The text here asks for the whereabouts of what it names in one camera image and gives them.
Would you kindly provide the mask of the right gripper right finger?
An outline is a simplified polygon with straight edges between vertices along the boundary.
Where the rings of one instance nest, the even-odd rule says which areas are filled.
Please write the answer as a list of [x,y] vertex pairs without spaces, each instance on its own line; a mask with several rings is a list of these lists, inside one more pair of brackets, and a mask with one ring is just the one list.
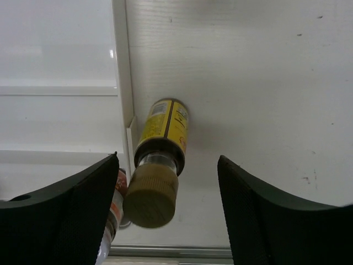
[[351,264],[352,206],[285,192],[226,156],[218,183],[235,264]]

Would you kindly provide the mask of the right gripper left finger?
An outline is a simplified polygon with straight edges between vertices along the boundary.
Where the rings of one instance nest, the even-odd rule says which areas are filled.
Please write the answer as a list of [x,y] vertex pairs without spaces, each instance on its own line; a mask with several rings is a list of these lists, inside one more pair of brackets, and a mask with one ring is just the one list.
[[119,171],[112,153],[1,202],[1,264],[95,264]]

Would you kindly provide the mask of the short red-logo jar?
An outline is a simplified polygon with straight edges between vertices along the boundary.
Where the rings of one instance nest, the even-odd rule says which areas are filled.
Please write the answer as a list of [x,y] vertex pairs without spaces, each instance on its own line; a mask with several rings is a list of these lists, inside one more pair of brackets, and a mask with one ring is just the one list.
[[95,264],[103,264],[109,254],[111,244],[116,236],[116,232],[120,228],[121,220],[124,217],[123,201],[126,193],[126,171],[120,168]]

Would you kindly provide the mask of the yellow label bottle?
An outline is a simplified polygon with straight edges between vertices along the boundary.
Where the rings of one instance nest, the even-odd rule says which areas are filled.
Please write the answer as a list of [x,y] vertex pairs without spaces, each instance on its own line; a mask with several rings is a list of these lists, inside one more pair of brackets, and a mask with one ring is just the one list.
[[175,98],[156,101],[134,154],[135,170],[123,202],[135,225],[155,229],[175,214],[178,177],[185,167],[189,114]]

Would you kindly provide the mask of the white divided tray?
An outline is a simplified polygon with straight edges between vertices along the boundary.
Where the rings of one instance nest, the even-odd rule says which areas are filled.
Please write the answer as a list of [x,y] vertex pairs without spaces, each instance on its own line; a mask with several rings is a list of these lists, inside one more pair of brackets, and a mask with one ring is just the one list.
[[1,2],[1,150],[130,169],[133,118],[125,1]]

